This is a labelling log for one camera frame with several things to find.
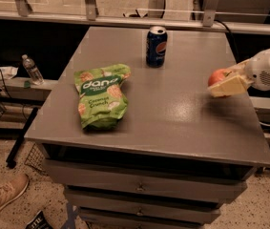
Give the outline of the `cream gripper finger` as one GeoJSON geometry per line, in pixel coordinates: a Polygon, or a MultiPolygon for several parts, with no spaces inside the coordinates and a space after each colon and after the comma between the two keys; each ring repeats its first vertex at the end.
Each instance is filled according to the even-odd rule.
{"type": "Polygon", "coordinates": [[[228,67],[226,69],[226,71],[228,73],[229,72],[232,72],[232,73],[245,74],[245,67],[246,67],[247,64],[248,64],[248,60],[243,60],[243,61],[239,62],[236,65],[233,65],[231,67],[228,67]]]}
{"type": "Polygon", "coordinates": [[[252,81],[239,74],[229,74],[218,83],[208,86],[208,91],[213,97],[224,97],[235,94],[244,94],[251,86],[252,81]]]}

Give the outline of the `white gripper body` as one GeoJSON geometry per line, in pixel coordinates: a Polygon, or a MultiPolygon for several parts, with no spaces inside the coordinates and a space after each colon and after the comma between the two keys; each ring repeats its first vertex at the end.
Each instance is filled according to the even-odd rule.
{"type": "Polygon", "coordinates": [[[261,51],[247,61],[245,73],[252,81],[252,87],[270,91],[270,49],[261,51]]]}

